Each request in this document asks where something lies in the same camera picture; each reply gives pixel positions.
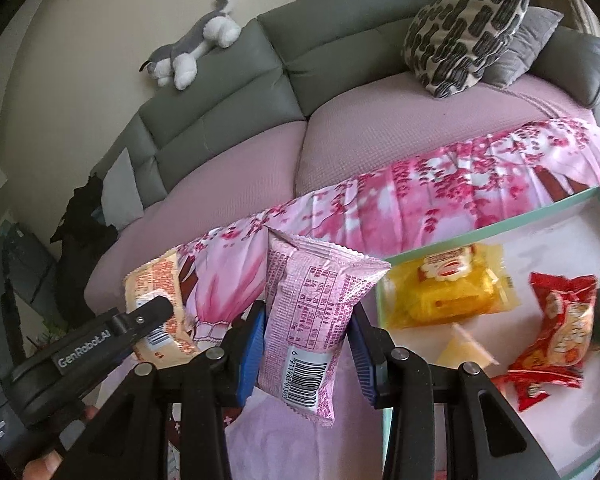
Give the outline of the person's left hand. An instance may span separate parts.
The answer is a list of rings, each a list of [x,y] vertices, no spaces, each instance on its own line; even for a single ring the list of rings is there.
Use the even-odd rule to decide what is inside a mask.
[[[50,480],[61,462],[60,454],[57,451],[50,451],[27,463],[23,469],[22,478],[23,480]]]

